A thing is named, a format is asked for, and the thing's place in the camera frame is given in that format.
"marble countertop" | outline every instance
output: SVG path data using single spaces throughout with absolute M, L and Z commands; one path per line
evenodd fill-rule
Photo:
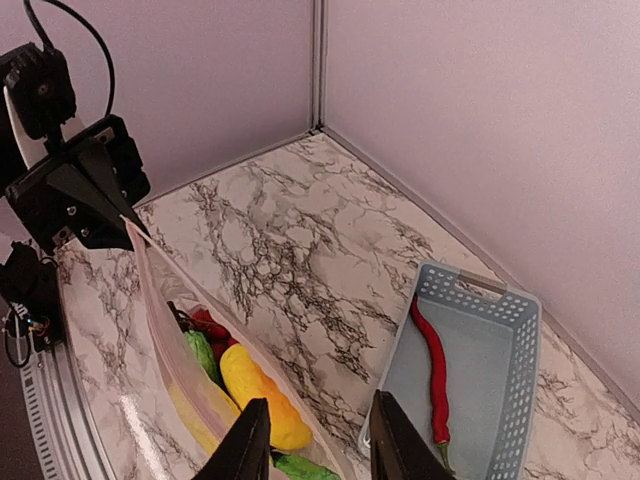
M 361 478 L 358 432 L 416 267 L 496 278 L 324 135 L 139 209 L 152 236 L 280 361 Z M 163 386 L 132 254 L 69 244 L 60 279 L 71 345 L 118 480 L 188 479 L 207 460 Z M 543 323 L 526 479 L 640 480 L 640 428 Z

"light blue plastic basket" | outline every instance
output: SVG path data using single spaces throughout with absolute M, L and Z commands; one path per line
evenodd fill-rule
M 421 264 L 418 307 L 442 340 L 451 416 L 449 458 L 459 480 L 520 478 L 535 405 L 540 302 L 436 262 Z M 436 457 L 427 345 L 405 310 L 380 389 L 391 392 Z M 369 420 L 359 447 L 369 455 Z

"white wall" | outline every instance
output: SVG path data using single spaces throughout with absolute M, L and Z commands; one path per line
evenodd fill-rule
M 640 405 L 640 3 L 329 2 L 327 125 Z
M 309 129 L 311 0 L 67 3 L 109 45 L 114 113 L 137 142 L 152 195 Z M 33 5 L 67 57 L 80 116 L 93 123 L 107 100 L 99 47 L 64 13 Z M 0 2 L 0 32 L 0 53 L 39 44 L 20 0 Z

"clear plastic bag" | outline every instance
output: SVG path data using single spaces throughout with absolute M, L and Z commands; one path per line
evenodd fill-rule
M 351 463 L 336 447 L 329 434 L 289 384 L 271 355 L 247 327 L 219 301 L 197 284 L 169 255 L 135 224 L 125 220 L 140 271 L 140 284 L 147 307 L 147 322 L 167 388 L 182 421 L 203 449 L 211 454 L 233 425 L 239 411 L 233 401 L 213 383 L 191 353 L 168 300 L 177 301 L 184 310 L 202 305 L 216 322 L 229 330 L 271 377 L 280 391 L 298 410 L 313 431 L 311 445 L 296 454 L 326 466 L 343 480 L 354 480 Z M 271 468 L 270 478 L 286 480 Z

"toy pepper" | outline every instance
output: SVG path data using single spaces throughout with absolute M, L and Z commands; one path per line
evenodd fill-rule
M 427 342 L 431 356 L 431 427 L 433 441 L 442 454 L 444 467 L 452 475 L 455 473 L 449 465 L 447 449 L 451 441 L 451 434 L 447 422 L 449 421 L 449 401 L 447 399 L 447 364 L 440 337 L 431 324 L 422 316 L 418 309 L 418 296 L 414 295 L 410 309 L 413 323 Z

